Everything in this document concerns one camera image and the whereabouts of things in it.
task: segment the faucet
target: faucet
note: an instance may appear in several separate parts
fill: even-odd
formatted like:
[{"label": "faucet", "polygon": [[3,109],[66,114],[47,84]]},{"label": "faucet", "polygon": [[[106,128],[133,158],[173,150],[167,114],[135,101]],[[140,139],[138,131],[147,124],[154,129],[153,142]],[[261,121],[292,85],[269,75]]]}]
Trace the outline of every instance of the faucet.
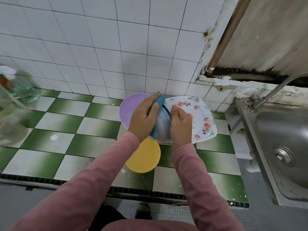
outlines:
[{"label": "faucet", "polygon": [[250,108],[253,111],[256,111],[258,108],[260,108],[263,104],[265,104],[273,95],[275,95],[277,92],[279,92],[283,87],[288,85],[291,81],[300,78],[300,77],[305,77],[308,76],[308,72],[306,73],[300,73],[298,75],[292,75],[285,79],[281,84],[279,84],[277,87],[275,87],[273,90],[271,90],[270,93],[268,93],[266,96],[262,98],[258,98],[256,95],[252,95],[250,98],[252,99],[252,105]]}]

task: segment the pink long-sleeve shirt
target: pink long-sleeve shirt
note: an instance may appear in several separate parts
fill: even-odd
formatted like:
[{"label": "pink long-sleeve shirt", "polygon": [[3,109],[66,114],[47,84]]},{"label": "pink long-sleeve shirt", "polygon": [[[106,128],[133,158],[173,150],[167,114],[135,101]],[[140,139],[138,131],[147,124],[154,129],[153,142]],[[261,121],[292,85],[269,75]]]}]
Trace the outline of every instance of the pink long-sleeve shirt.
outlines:
[{"label": "pink long-sleeve shirt", "polygon": [[[137,137],[131,132],[125,133],[111,148],[25,214],[12,230],[87,230],[115,177],[138,147]],[[125,219],[109,223],[103,231],[243,230],[191,143],[175,150],[171,161],[182,182],[196,226],[179,221]]]}]

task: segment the left hand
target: left hand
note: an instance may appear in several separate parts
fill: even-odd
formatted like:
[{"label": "left hand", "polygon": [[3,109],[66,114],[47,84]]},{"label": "left hand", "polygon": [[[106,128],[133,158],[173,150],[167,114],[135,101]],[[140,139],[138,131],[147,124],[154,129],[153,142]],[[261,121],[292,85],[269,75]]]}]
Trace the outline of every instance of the left hand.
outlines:
[{"label": "left hand", "polygon": [[144,99],[133,112],[128,131],[132,132],[140,143],[150,135],[155,126],[159,104],[157,102],[153,104],[153,102],[160,96],[161,93],[156,93]]}]

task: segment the yellow plate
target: yellow plate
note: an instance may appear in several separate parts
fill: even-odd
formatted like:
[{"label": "yellow plate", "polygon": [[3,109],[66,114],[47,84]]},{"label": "yellow plate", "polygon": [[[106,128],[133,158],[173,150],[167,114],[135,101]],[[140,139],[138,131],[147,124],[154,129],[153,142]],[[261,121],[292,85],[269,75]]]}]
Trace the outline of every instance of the yellow plate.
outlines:
[{"label": "yellow plate", "polygon": [[131,171],[146,173],[157,166],[159,159],[160,147],[158,143],[146,138],[125,164]]}]

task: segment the dish soap bottle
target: dish soap bottle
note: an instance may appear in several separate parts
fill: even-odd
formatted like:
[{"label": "dish soap bottle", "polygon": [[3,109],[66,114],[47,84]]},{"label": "dish soap bottle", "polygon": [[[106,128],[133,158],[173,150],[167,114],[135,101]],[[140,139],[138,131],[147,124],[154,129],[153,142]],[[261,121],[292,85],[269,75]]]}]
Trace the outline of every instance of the dish soap bottle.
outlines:
[{"label": "dish soap bottle", "polygon": [[0,66],[0,74],[3,74],[8,82],[7,86],[12,89],[25,102],[33,102],[39,99],[40,95],[33,89],[31,84],[16,77],[17,70],[8,66]]}]

